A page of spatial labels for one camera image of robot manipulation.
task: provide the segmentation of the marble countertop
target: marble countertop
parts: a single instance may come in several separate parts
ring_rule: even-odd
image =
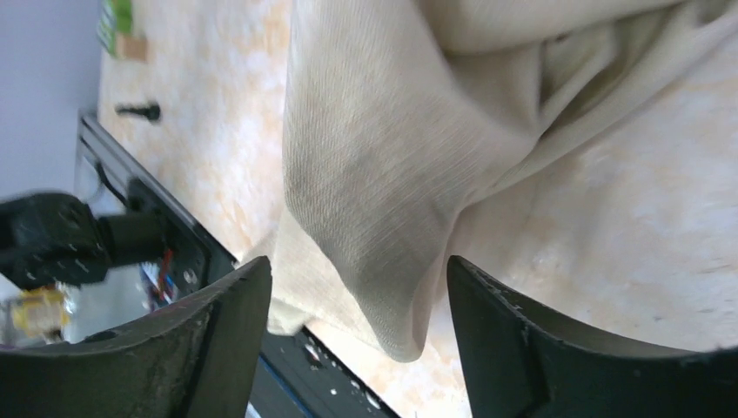
[[[148,62],[103,57],[101,124],[238,257],[277,224],[291,2],[136,1]],[[470,208],[506,220],[470,260],[619,334],[738,343],[737,57],[733,39],[635,116]],[[148,100],[158,125],[113,111]],[[402,416],[470,416],[447,300],[410,364],[310,328]]]

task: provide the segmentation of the bolt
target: bolt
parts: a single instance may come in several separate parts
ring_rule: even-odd
[[[182,275],[184,276],[184,281],[191,285],[194,285],[198,282],[198,276],[195,274],[195,272],[192,271],[191,268],[184,270],[184,273]]]

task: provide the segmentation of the fabric fold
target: fabric fold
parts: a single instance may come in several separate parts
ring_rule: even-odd
[[[270,330],[319,318],[415,360],[446,257],[464,255],[464,237],[449,246],[464,210],[621,121],[736,30],[735,1],[295,2],[285,210],[249,254],[272,260]]]

